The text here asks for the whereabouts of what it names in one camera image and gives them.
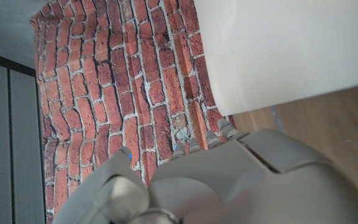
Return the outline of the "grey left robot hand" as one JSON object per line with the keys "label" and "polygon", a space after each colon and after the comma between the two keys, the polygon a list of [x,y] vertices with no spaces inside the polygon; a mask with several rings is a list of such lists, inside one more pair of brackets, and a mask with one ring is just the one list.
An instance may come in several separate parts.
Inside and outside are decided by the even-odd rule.
{"label": "grey left robot hand", "polygon": [[55,223],[358,223],[358,189],[316,149],[279,131],[242,133],[225,119],[177,144],[148,184],[120,147],[74,191]]}

